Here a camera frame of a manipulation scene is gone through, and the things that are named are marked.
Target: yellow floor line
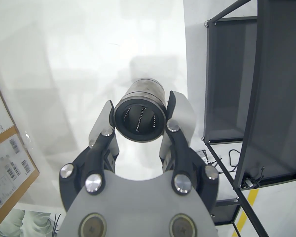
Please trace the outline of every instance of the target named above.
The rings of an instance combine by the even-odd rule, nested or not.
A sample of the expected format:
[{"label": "yellow floor line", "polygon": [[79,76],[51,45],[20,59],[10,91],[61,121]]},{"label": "yellow floor line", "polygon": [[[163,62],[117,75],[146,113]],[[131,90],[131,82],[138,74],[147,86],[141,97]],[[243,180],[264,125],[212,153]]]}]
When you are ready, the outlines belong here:
[{"label": "yellow floor line", "polygon": [[[254,201],[258,195],[258,192],[259,192],[259,189],[250,190],[249,195],[248,195],[248,202],[251,206],[253,206]],[[247,220],[247,215],[245,212],[242,212],[240,219],[237,223],[237,228],[238,228],[239,232],[241,232],[243,226],[245,225],[246,220]],[[232,234],[232,237],[237,237],[237,236],[238,236],[237,233],[234,231],[234,233]]]}]

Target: metal screw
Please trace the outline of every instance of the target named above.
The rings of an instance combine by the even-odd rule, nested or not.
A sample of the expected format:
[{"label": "metal screw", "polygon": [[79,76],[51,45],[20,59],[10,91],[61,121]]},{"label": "metal screw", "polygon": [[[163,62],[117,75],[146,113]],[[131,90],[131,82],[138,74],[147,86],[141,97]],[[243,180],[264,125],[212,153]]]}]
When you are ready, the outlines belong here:
[{"label": "metal screw", "polygon": [[169,228],[171,237],[196,237],[196,226],[193,220],[185,214],[174,216]]},{"label": "metal screw", "polygon": [[113,133],[114,129],[111,126],[104,128],[101,132],[102,136],[109,137]]},{"label": "metal screw", "polygon": [[217,169],[210,165],[205,166],[205,174],[210,180],[216,180],[219,175]]},{"label": "metal screw", "polygon": [[86,190],[88,193],[94,193],[100,189],[102,185],[102,177],[99,174],[89,175],[86,182]]},{"label": "metal screw", "polygon": [[74,166],[72,164],[66,164],[60,169],[60,176],[61,178],[68,178],[71,176],[74,170]]},{"label": "metal screw", "polygon": [[173,182],[176,190],[180,193],[187,194],[192,190],[191,180],[186,175],[177,174]]},{"label": "metal screw", "polygon": [[170,119],[167,122],[167,128],[168,130],[170,130],[171,132],[177,132],[180,130],[179,124],[178,122],[176,122],[175,120]]},{"label": "metal screw", "polygon": [[94,144],[95,144],[95,140],[93,140],[93,139],[90,140],[89,147],[92,148],[94,146]]}]

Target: black metal frame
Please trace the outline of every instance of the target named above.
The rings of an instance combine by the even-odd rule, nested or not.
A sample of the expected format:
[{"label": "black metal frame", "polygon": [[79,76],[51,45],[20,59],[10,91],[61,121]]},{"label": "black metal frame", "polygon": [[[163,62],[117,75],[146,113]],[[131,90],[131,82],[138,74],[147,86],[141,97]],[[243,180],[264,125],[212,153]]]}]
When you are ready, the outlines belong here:
[{"label": "black metal frame", "polygon": [[238,234],[238,236],[241,237],[239,230],[238,230],[237,226],[235,225],[236,218],[237,218],[240,208],[241,208],[240,202],[236,198],[236,199],[229,199],[229,200],[219,200],[216,203],[216,207],[227,207],[227,206],[236,206],[236,209],[235,209],[235,212],[232,216],[232,219],[229,221],[215,222],[215,226],[232,224],[234,226],[234,229],[235,229],[236,233]]},{"label": "black metal frame", "polygon": [[243,195],[243,193],[242,193],[241,189],[239,188],[239,186],[235,185],[234,179],[232,178],[232,176],[230,175],[230,173],[228,172],[227,168],[224,166],[224,164],[222,163],[220,158],[217,156],[214,149],[206,141],[204,141],[204,143],[207,146],[208,150],[211,152],[212,156],[215,158],[215,160],[216,160],[217,164],[219,165],[219,167],[224,172],[224,174],[227,177],[229,183],[233,186],[234,191],[236,192],[236,194],[239,197],[239,202],[241,204],[241,207],[243,208],[244,212],[246,213],[249,220],[251,221],[251,223],[252,223],[255,231],[257,232],[257,234],[260,237],[269,237],[268,234],[266,233],[263,225],[261,224],[260,220],[258,219],[257,215],[253,211],[251,205],[249,204],[248,200]]},{"label": "black metal frame", "polygon": [[[222,18],[217,20],[217,22],[250,22],[256,23],[257,17],[256,16],[249,16],[249,17],[230,17],[230,18]],[[216,23],[212,23],[208,21],[209,26],[216,25]],[[210,61],[216,58],[216,50],[213,49],[215,48],[215,44],[217,43],[217,29],[214,27],[208,28],[207,30],[207,67],[206,67],[206,79],[209,80],[209,77],[212,75],[212,68]],[[205,117],[204,117],[204,137],[207,142],[211,143],[212,145],[214,144],[225,144],[225,143],[238,143],[238,142],[243,142],[243,133],[242,136],[239,135],[234,135],[234,137],[228,137],[228,138],[215,138],[210,136],[210,133],[208,132],[207,124],[210,123],[208,122],[208,109],[212,109],[212,102],[213,98],[210,93],[212,91],[213,85],[209,82],[206,83],[206,97],[205,97]]]},{"label": "black metal frame", "polygon": [[[232,11],[236,10],[237,8],[243,6],[244,4],[246,4],[247,2],[249,2],[251,0],[238,0],[236,2],[234,2],[232,5],[230,5],[229,7],[227,7],[225,10],[223,10],[222,12],[220,12],[219,14],[217,14],[215,17],[211,18],[210,20],[205,22],[205,26],[208,28],[211,28],[212,26],[214,26],[216,24],[217,21],[219,21],[222,17],[226,16],[227,14],[231,13]],[[217,154],[215,153],[215,151],[213,150],[211,143],[220,143],[221,140],[210,140],[210,139],[206,139],[206,138],[202,138],[202,140],[204,141],[205,145],[207,146],[207,148],[209,149],[209,151],[211,152],[212,156],[215,158],[216,162],[218,163],[218,165],[220,166],[220,168],[222,169],[222,171],[224,172],[225,176],[227,177],[229,183],[233,186],[234,191],[236,192],[236,194],[239,197],[239,202],[244,210],[244,212],[246,213],[246,215],[248,216],[249,220],[251,221],[254,229],[256,230],[257,234],[260,237],[268,237],[268,234],[266,233],[263,225],[261,224],[260,220],[258,219],[258,217],[256,216],[254,210],[252,209],[251,205],[249,204],[249,202],[247,201],[247,199],[245,198],[245,196],[243,195],[241,189],[240,189],[240,179],[242,179],[242,177],[240,175],[240,173],[237,173],[238,176],[236,176],[235,180],[231,177],[230,173],[228,172],[228,170],[226,169],[226,167],[224,166],[224,164],[222,163],[222,161],[219,159],[219,157],[217,156]],[[241,162],[243,162],[244,160],[244,154],[242,154],[242,160],[239,160],[239,163],[241,164]],[[292,181],[292,180],[296,180],[296,174],[293,176],[290,176],[289,178],[286,178],[285,182],[288,181]],[[283,181],[279,181],[278,178],[276,179],[268,179],[267,181],[265,181],[265,183],[262,183],[261,186],[267,184],[278,184],[278,183],[283,183]],[[234,221],[231,222],[235,228],[236,233],[238,234],[238,236],[240,236],[240,233],[238,231],[238,229],[236,228],[236,225],[234,223]]]},{"label": "black metal frame", "polygon": [[[241,208],[241,205],[240,205],[240,202],[238,201],[237,198],[234,198],[234,199],[228,199],[228,200],[218,200],[216,202],[216,206],[215,207],[227,207],[227,206],[236,206],[235,208],[235,212],[234,214],[232,215],[232,218],[230,220],[223,220],[223,221],[216,221],[214,222],[216,226],[220,226],[220,225],[226,225],[226,224],[232,224],[233,222],[235,222],[238,214],[239,214],[239,211],[240,211],[240,208]],[[213,212],[212,214],[212,217],[215,218],[217,214],[215,214]]]}]

